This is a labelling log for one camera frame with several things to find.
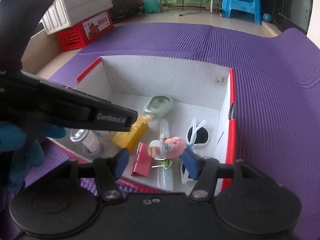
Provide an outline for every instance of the cardboard box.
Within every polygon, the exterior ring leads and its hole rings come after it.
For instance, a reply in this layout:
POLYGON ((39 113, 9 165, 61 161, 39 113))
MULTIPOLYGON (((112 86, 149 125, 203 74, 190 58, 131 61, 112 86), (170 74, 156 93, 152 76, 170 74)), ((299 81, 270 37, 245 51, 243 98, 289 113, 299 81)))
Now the cardboard box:
MULTIPOLYGON (((233 163, 235 158, 236 120, 235 82, 233 70, 217 64, 168 57, 103 56, 97 58, 76 78, 74 88, 105 99, 113 104, 134 109, 143 115, 150 97, 166 95, 173 99, 173 109, 164 116, 170 136, 186 138, 193 118, 206 120, 210 133, 208 143, 194 149, 202 157, 212 157, 220 163, 233 163)), ((141 142, 149 144, 160 136, 159 121, 149 122, 141 142)), ((105 147, 105 156, 114 156, 105 147)), ((135 154, 123 176, 151 187, 160 187, 158 168, 151 168, 148 177, 130 176, 135 154)), ((181 182, 181 159, 172 160, 173 191, 190 194, 195 182, 181 182)), ((215 195, 230 184, 229 179, 218 179, 215 195)))
POLYGON ((148 125, 144 122, 142 116, 138 115, 138 119, 132 125, 130 132, 117 132, 112 142, 119 149, 127 148, 130 154, 132 154, 147 129, 148 125))

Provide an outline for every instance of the yellow box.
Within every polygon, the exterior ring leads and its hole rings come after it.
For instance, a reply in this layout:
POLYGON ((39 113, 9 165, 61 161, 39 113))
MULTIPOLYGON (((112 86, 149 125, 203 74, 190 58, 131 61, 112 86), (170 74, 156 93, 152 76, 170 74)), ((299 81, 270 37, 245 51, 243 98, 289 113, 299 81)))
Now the yellow box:
POLYGON ((131 154, 147 129, 148 125, 144 122, 142 116, 138 115, 138 119, 132 125, 130 132, 117 132, 112 142, 120 148, 127 148, 131 154))

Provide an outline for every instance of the gloved hand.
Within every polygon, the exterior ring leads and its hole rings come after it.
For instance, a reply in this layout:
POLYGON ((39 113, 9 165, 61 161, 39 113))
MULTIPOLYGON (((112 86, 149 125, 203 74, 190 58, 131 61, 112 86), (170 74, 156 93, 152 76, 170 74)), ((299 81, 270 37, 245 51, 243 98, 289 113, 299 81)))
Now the gloved hand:
MULTIPOLYGON (((66 130, 63 127, 53 124, 45 124, 41 132, 42 136, 51 138, 63 138, 66 136, 66 130)), ((0 161, 1 152, 14 151, 21 148, 26 135, 23 130, 9 122, 0 122, 0 161)), ((17 160, 9 172, 8 191, 17 193, 21 189, 22 183, 30 171, 31 166, 39 167, 44 161, 44 153, 38 141, 29 143, 24 152, 24 156, 17 160)))

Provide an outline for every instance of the bottle label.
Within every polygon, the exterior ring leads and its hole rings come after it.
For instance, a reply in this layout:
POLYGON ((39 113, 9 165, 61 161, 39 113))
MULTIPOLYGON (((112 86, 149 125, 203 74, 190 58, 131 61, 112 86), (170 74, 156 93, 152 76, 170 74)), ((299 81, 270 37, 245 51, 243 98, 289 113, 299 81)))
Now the bottle label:
POLYGON ((99 138, 93 131, 89 131, 88 136, 82 141, 82 143, 92 153, 96 152, 100 146, 99 138))

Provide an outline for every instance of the sunglasses lens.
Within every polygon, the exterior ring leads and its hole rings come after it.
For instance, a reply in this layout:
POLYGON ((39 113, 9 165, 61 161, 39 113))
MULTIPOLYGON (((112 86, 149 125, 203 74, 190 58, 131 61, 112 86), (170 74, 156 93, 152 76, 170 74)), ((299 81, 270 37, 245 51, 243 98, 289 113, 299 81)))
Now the sunglasses lens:
MULTIPOLYGON (((188 131, 188 141, 189 142, 191 140, 191 135, 192 135, 192 127, 188 131)), ((201 127, 197 131, 197 137, 196 137, 195 144, 204 144, 208 141, 208 139, 209 139, 208 131, 204 127, 201 127)))

